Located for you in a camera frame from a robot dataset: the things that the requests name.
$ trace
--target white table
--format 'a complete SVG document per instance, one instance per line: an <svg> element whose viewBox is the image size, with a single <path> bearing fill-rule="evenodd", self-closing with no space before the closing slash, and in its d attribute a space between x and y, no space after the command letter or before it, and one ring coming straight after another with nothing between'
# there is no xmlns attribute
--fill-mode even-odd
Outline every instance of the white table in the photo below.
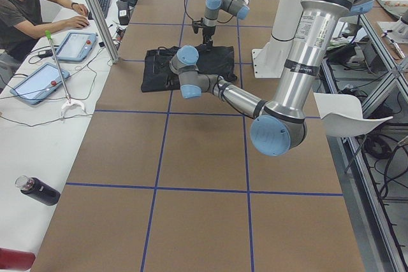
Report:
<svg viewBox="0 0 408 272"><path fill-rule="evenodd" d="M112 35L114 35L118 23L115 2L116 0L112 0L106 18L108 26L113 24L109 28ZM74 11L63 8L55 20L70 18L75 14ZM90 23L89 27L81 31L98 33L95 21L91 20ZM58 45L68 31L53 34L54 44ZM47 45L47 39L42 38L35 48ZM86 64L98 53L99 49L99 45L96 44L86 60L78 65ZM28 60L25 60L17 73L29 75L45 62L54 61L52 58L47 58L37 64L30 64ZM62 68L71 74L76 72L78 65L61 63ZM93 88L91 86L95 73L87 68L67 81L68 90L74 98L85 98L91 91L89 98L83 101L88 114L94 112L96 101L109 74L110 65L109 54L104 49L90 64L90 67L97 72ZM21 80L21 77L16 76L10 80L9 85L14 86ZM10 97L0 99L0 112L6 118L30 125L59 118L61 106L66 101L62 86L49 96L49 98L60 97L61 100L43 101L37 106L29 106L17 98L11 97L9 90L10 88L6 88L0 94L0 98ZM66 112L66 117L77 114L83 114L79 107L70 108ZM37 127L26 127L0 118L2 169L0 179L0 247L34 252L35 254L38 252L55 206L45 206L21 194L14 186L14 182L20 175L35 176L58 191L62 191L90 120L91 116L77 117Z"/></svg>

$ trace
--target tablet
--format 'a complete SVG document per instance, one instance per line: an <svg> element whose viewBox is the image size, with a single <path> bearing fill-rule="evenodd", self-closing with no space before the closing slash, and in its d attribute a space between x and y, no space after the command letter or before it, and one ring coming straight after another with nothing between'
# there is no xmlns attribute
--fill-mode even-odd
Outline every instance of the tablet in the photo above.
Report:
<svg viewBox="0 0 408 272"><path fill-rule="evenodd" d="M67 79L69 72L63 69L61 71L64 79ZM38 104L59 86L61 86L61 78L57 66L45 63L10 92L25 103Z"/></svg>
<svg viewBox="0 0 408 272"><path fill-rule="evenodd" d="M57 49L57 58L65 62L82 62L96 42L96 33L69 32Z"/></svg>

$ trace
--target chair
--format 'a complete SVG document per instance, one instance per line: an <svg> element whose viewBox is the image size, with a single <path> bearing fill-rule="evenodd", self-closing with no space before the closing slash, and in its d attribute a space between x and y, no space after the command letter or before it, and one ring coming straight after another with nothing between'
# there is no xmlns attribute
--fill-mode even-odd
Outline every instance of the chair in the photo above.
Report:
<svg viewBox="0 0 408 272"><path fill-rule="evenodd" d="M0 92L6 87L20 65L21 62L9 56L6 52L0 54Z"/></svg>
<svg viewBox="0 0 408 272"><path fill-rule="evenodd" d="M314 93L326 135L352 137L368 134L383 122L392 119L364 119L360 100L345 94Z"/></svg>

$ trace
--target red cylinder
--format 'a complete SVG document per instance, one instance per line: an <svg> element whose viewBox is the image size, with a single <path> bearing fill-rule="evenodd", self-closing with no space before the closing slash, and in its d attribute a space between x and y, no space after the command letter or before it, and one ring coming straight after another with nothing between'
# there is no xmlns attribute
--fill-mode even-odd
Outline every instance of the red cylinder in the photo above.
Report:
<svg viewBox="0 0 408 272"><path fill-rule="evenodd" d="M31 268L35 258L30 252L0 248L0 269L26 271Z"/></svg>

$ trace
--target black t-shirt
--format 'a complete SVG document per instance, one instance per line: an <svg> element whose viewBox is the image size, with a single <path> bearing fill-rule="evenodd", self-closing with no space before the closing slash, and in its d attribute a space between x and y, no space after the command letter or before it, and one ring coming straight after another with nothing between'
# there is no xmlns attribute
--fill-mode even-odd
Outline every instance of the black t-shirt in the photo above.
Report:
<svg viewBox="0 0 408 272"><path fill-rule="evenodd" d="M33 25L43 23L40 0L0 0L0 47L11 55L16 52L14 49L19 45L20 49L29 49L24 47L25 43L33 46L35 40L14 27L25 20Z"/></svg>

